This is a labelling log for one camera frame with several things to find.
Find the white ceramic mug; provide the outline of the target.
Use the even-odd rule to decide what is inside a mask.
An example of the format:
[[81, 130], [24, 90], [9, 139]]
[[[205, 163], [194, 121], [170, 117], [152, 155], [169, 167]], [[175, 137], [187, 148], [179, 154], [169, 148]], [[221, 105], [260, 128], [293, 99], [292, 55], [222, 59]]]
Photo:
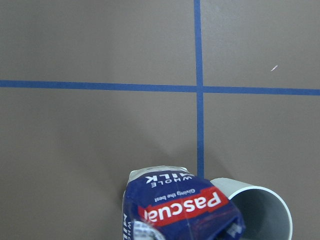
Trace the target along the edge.
[[292, 216], [277, 193], [263, 186], [225, 177], [210, 182], [240, 210], [246, 226], [242, 240], [292, 239]]

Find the blue white milk carton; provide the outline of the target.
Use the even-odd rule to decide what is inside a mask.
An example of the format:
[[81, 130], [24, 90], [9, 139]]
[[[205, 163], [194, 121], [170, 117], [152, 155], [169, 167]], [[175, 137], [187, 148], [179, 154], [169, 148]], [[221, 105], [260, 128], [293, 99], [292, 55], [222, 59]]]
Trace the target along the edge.
[[122, 201], [124, 240], [239, 240], [240, 210], [209, 180], [178, 166], [133, 170]]

